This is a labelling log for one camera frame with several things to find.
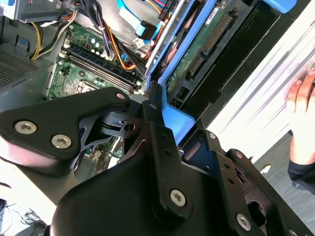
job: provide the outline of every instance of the person's hand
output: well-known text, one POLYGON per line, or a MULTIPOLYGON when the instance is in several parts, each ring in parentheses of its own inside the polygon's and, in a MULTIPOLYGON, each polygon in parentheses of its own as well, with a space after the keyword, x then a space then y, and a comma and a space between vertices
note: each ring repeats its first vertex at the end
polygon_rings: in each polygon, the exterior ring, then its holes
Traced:
POLYGON ((315 71, 310 71, 305 80, 297 81, 291 88, 286 108, 289 125, 293 132, 290 159, 296 164, 315 162, 315 71))

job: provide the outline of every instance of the gray floor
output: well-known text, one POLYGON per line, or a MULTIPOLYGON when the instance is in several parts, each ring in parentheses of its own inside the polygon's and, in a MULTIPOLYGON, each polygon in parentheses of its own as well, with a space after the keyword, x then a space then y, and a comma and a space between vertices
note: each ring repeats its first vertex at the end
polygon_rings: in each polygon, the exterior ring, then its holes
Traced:
POLYGON ((261 170, 266 165, 271 165, 270 171, 263 176, 315 234, 315 196, 307 191, 295 189, 287 174, 290 141, 291 136, 285 135, 255 163, 255 166, 261 170))

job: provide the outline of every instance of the black sleeve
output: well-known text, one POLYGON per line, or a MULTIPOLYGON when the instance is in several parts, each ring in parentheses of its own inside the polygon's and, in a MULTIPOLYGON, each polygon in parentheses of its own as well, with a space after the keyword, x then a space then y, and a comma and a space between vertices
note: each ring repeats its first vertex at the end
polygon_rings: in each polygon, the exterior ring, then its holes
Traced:
POLYGON ((315 163, 299 165, 290 160, 288 173, 293 182, 315 195, 315 163))

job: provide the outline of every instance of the metal screw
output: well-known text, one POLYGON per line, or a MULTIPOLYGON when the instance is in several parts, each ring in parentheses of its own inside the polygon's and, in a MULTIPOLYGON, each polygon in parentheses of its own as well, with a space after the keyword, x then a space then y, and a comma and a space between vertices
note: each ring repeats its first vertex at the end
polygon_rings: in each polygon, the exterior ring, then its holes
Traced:
POLYGON ((67 149, 71 146, 71 139, 63 134, 57 134, 51 139, 51 143, 59 149, 67 149))
POLYGON ((237 222, 240 224, 240 226, 246 230, 246 231, 251 231, 252 227, 248 219, 242 215, 242 214, 237 214, 236 216, 237 222))
POLYGON ((298 234, 293 229, 290 229, 289 233, 291 234, 291 236, 298 236, 298 234))
POLYGON ((183 193, 177 189, 173 189, 170 194, 171 200, 179 207, 183 207, 186 204, 186 198, 183 193))
POLYGON ((150 103, 149 106, 152 107, 153 109, 157 109, 156 105, 154 105, 153 103, 150 103))
POLYGON ((213 133, 209 133, 209 135, 210 135, 210 137, 211 137, 212 139, 216 139, 216 138, 217 138, 213 133))
POLYGON ((117 95, 117 97, 119 97, 120 99, 125 99, 125 96, 123 96, 121 93, 117 93, 116 95, 117 95))
POLYGON ((236 151, 235 154, 239 157, 239 158, 242 158, 243 155, 239 152, 239 151, 236 151))
POLYGON ((26 120, 17 122, 14 128, 20 134, 32 134, 37 130, 36 124, 26 120))

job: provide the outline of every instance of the ventilation grille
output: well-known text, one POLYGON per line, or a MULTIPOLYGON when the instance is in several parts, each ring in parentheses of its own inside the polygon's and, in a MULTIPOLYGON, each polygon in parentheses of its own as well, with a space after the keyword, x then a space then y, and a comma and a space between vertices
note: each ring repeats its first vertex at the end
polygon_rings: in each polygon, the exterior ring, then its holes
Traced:
POLYGON ((5 87, 38 68, 0 49, 0 87, 5 87))

